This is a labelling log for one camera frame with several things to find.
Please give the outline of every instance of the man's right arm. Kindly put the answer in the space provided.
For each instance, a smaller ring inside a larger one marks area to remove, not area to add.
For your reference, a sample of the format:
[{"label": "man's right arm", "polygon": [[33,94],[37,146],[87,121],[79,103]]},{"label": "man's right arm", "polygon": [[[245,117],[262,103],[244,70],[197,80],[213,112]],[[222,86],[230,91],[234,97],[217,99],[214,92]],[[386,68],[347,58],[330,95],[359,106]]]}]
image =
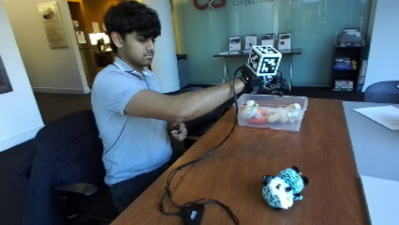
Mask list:
[{"label": "man's right arm", "polygon": [[[129,100],[125,113],[166,121],[189,121],[209,113],[233,97],[232,86],[233,82],[226,82],[176,96],[141,90]],[[244,89],[244,82],[236,79],[236,93],[241,93]]]}]

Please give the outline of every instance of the dark hair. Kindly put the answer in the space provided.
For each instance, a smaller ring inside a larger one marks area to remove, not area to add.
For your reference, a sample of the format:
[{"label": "dark hair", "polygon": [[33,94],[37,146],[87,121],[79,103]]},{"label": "dark hair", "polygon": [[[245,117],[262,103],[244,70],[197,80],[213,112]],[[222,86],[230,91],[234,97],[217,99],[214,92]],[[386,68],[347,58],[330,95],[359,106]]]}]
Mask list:
[{"label": "dark hair", "polygon": [[[161,35],[161,22],[159,13],[147,5],[136,1],[120,2],[111,6],[104,15],[107,34],[116,32],[125,39],[127,34],[136,32],[144,38],[157,38]],[[113,52],[117,48],[111,39]]]}]

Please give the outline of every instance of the small black device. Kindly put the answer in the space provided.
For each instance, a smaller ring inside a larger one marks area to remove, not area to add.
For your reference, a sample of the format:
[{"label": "small black device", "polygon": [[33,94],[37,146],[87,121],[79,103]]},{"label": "small black device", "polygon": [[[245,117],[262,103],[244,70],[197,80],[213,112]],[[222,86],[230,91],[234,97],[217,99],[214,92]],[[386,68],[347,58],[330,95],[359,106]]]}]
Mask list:
[{"label": "small black device", "polygon": [[202,221],[205,205],[201,203],[188,203],[182,206],[184,211],[184,224],[200,225]]}]

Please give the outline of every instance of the clear container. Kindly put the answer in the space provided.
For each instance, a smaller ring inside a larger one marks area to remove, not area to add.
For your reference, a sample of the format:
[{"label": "clear container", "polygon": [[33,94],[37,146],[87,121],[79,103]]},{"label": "clear container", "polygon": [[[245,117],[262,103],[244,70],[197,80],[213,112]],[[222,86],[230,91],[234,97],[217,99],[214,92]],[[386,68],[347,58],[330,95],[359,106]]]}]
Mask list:
[{"label": "clear container", "polygon": [[[254,100],[258,104],[257,113],[250,118],[244,113],[245,103],[249,100]],[[237,103],[240,126],[299,131],[303,114],[309,106],[307,97],[245,94],[238,98]],[[286,108],[293,104],[299,109]]]}]

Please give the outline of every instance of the black wire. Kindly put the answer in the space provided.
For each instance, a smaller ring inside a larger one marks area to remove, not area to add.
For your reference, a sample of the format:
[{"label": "black wire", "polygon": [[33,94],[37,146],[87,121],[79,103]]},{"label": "black wire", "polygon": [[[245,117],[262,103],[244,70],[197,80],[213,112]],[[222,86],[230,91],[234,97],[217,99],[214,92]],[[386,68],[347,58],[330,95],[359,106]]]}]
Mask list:
[{"label": "black wire", "polygon": [[[162,198],[161,198],[161,202],[159,204],[159,207],[160,207],[160,211],[164,215],[168,215],[168,216],[184,216],[184,213],[182,213],[182,208],[185,207],[185,205],[190,204],[190,203],[198,203],[198,202],[202,202],[202,201],[206,201],[204,202],[204,204],[208,204],[208,203],[217,203],[220,206],[222,206],[222,208],[225,209],[225,211],[228,212],[229,214],[229,217],[232,218],[234,224],[240,224],[240,220],[238,220],[238,217],[233,214],[233,212],[230,211],[230,208],[222,204],[221,202],[218,202],[217,200],[214,199],[200,199],[194,202],[188,202],[185,203],[184,205],[180,205],[174,202],[173,198],[172,198],[172,190],[170,190],[170,183],[172,183],[172,180],[173,180],[173,177],[174,175],[177,174],[178,171],[181,171],[185,167],[188,167],[189,165],[194,165],[197,162],[200,162],[201,160],[206,159],[208,157],[210,157],[210,155],[218,150],[218,148],[221,147],[221,145],[225,143],[225,141],[228,140],[228,138],[230,137],[230,134],[233,133],[234,131],[234,128],[237,126],[237,115],[238,115],[238,103],[237,103],[237,93],[236,93],[236,75],[238,73],[240,70],[244,69],[244,66],[241,66],[238,69],[236,69],[234,71],[234,74],[233,74],[233,102],[234,102],[234,124],[233,124],[233,127],[229,131],[229,134],[228,136],[225,137],[225,139],[208,151],[206,154],[204,154],[200,158],[197,158],[196,160],[182,164],[181,166],[178,166],[177,168],[174,168],[170,173],[169,173],[169,176],[168,176],[168,181],[166,181],[166,186],[165,186],[165,193],[162,195]],[[165,197],[169,198],[169,201],[172,202],[172,204],[174,205],[174,207],[177,207],[180,209],[180,211],[176,211],[176,212],[166,212],[165,211],[165,207],[164,207],[164,199]]]}]

